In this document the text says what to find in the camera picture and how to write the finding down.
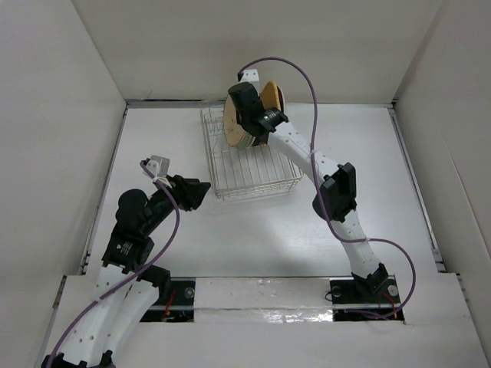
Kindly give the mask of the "light green flower plate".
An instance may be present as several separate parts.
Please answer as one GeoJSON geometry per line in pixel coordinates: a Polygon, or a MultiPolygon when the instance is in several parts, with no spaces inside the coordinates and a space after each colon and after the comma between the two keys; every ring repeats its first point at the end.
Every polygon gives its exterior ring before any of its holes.
{"type": "Polygon", "coordinates": [[[242,135],[242,137],[240,138],[238,144],[236,145],[236,148],[238,150],[244,150],[250,146],[252,146],[255,142],[255,137],[250,135],[249,133],[247,132],[244,132],[244,134],[242,135]]]}

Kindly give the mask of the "woven bamboo square tray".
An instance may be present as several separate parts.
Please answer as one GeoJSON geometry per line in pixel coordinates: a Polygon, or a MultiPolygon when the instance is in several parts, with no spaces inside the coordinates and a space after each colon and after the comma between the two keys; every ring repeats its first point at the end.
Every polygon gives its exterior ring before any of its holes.
{"type": "Polygon", "coordinates": [[[277,92],[276,82],[269,81],[265,84],[259,94],[264,111],[260,115],[260,123],[264,132],[259,138],[262,145],[268,143],[269,134],[274,132],[276,127],[285,121],[283,112],[280,110],[280,103],[277,92]]]}

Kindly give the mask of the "beige bird pattern plate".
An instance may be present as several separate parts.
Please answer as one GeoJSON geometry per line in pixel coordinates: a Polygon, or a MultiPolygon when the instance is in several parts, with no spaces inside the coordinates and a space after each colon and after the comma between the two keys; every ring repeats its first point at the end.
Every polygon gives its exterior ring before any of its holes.
{"type": "Polygon", "coordinates": [[[222,121],[227,144],[232,148],[236,148],[245,131],[238,123],[237,112],[230,96],[226,98],[224,104],[222,121]]]}

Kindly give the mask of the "red teal flower plate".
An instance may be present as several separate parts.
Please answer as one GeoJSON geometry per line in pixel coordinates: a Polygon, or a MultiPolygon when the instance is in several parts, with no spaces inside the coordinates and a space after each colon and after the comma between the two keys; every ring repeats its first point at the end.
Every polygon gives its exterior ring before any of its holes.
{"type": "Polygon", "coordinates": [[[277,89],[277,92],[278,92],[278,98],[279,98],[279,103],[280,103],[280,110],[282,112],[285,112],[285,96],[284,96],[283,91],[280,88],[280,86],[277,86],[276,89],[277,89]]]}

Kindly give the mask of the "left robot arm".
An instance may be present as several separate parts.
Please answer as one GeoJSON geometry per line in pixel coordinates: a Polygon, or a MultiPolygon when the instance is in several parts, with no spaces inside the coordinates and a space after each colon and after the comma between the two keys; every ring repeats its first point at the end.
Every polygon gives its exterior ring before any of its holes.
{"type": "Polygon", "coordinates": [[[63,332],[43,367],[114,367],[135,326],[153,304],[173,299],[170,271],[150,258],[151,233],[171,213],[196,210],[211,185],[167,176],[151,196],[130,189],[118,199],[93,300],[63,332]]]}

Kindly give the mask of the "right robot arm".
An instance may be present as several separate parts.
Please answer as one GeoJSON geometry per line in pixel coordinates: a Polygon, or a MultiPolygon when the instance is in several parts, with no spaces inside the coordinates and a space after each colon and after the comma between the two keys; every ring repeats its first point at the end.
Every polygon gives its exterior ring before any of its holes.
{"type": "Polygon", "coordinates": [[[238,124],[260,141],[290,159],[314,184],[317,193],[312,207],[341,242],[350,262],[354,292],[372,301],[382,292],[387,269],[375,255],[357,213],[356,169],[336,163],[314,151],[288,117],[276,107],[266,108],[249,82],[228,89],[238,124]]]}

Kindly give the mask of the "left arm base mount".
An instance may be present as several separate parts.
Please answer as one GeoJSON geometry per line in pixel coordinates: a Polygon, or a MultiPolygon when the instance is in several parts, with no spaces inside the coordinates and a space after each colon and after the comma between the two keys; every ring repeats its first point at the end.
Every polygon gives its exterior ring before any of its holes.
{"type": "Polygon", "coordinates": [[[170,290],[160,295],[140,319],[142,323],[187,323],[194,321],[195,278],[172,278],[170,290]]]}

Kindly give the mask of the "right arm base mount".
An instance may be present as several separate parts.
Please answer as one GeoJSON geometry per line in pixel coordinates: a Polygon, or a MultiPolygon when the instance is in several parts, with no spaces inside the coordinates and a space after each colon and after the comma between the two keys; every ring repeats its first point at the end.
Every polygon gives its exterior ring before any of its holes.
{"type": "Polygon", "coordinates": [[[325,300],[331,302],[334,322],[404,321],[396,279],[391,275],[374,295],[364,296],[353,278],[330,278],[325,300]]]}

